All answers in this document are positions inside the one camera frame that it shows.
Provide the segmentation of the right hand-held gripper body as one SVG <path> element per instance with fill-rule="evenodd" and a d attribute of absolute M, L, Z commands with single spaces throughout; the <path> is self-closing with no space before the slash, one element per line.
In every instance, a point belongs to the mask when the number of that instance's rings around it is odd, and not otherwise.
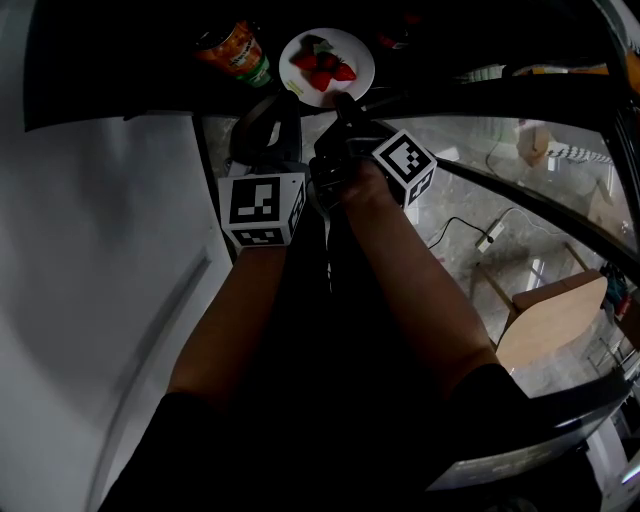
<path fill-rule="evenodd" d="M 320 205 L 329 210 L 337 192 L 351 179 L 355 163 L 376 163 L 388 181 L 396 202 L 404 209 L 413 205 L 431 185 L 436 158 L 407 130 L 364 120 L 336 120 L 314 145 L 310 161 L 311 180 Z"/>

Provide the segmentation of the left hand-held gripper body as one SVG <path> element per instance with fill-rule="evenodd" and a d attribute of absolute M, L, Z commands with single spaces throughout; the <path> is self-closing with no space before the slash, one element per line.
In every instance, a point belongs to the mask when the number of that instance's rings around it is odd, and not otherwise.
<path fill-rule="evenodd" d="M 218 180 L 220 224 L 239 248 L 287 246 L 306 204 L 306 165 L 298 152 L 269 148 L 242 162 L 229 157 Z"/>

